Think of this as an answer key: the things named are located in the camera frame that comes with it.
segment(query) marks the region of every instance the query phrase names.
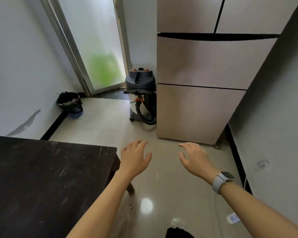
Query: table top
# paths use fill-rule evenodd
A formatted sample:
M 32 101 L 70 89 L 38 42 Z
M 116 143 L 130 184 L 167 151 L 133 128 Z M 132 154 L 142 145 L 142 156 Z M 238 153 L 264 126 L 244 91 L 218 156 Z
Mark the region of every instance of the table top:
M 0 137 L 0 237 L 65 237 L 106 187 L 116 151 Z

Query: vacuum cleaner lid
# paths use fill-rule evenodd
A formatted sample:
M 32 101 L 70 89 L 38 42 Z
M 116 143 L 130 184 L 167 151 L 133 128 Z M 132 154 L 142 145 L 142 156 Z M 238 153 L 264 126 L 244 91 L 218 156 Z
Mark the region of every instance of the vacuum cleaner lid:
M 152 71 L 148 69 L 139 68 L 129 71 L 126 77 L 126 88 L 131 89 L 144 89 L 148 91 L 156 90 L 156 80 Z

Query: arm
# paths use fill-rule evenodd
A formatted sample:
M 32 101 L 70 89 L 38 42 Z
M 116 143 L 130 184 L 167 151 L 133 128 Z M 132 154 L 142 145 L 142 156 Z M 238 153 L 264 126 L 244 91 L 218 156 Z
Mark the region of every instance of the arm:
M 186 170 L 212 185 L 220 170 L 212 166 L 206 151 L 194 143 L 182 143 L 179 146 L 183 147 L 188 155 L 186 159 L 182 152 L 179 153 L 180 161 Z M 221 186 L 220 194 L 253 237 L 298 238 L 297 225 L 257 200 L 237 184 L 226 182 Z
M 147 142 L 135 141 L 121 151 L 119 170 L 105 190 L 77 222 L 67 238 L 106 238 L 128 184 L 149 165 L 152 153 L 144 159 Z

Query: frosted glass door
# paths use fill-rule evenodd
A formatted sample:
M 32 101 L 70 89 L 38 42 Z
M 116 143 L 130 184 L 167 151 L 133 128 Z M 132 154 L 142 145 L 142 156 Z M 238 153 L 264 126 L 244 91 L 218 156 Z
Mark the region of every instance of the frosted glass door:
M 113 0 L 58 0 L 94 90 L 123 83 L 124 56 Z

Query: hand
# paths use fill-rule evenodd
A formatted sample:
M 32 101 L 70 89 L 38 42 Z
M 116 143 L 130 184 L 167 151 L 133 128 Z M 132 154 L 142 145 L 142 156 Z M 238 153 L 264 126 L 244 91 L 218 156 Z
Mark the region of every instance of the hand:
M 130 182 L 149 165 L 152 153 L 148 153 L 144 159 L 144 149 L 147 141 L 134 141 L 121 150 L 119 172 L 128 177 Z
M 212 185 L 220 171 L 210 163 L 207 152 L 195 143 L 182 143 L 179 146 L 184 148 L 188 155 L 187 159 L 182 152 L 179 152 L 180 161 L 184 168 Z

